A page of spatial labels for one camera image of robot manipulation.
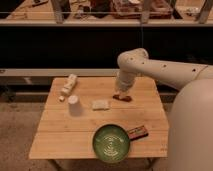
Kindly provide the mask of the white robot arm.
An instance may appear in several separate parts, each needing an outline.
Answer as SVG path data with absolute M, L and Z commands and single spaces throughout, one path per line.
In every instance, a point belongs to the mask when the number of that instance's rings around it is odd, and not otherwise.
M 156 60 L 144 48 L 117 56 L 115 90 L 139 75 L 175 91 L 168 114 L 167 171 L 213 171 L 213 64 Z

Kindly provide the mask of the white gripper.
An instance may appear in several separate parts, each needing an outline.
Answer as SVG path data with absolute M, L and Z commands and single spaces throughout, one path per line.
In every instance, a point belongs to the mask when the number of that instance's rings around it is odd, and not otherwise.
M 116 76 L 115 92 L 119 99 L 125 99 L 128 96 L 129 90 L 135 83 L 135 75 L 122 75 L 120 73 Z

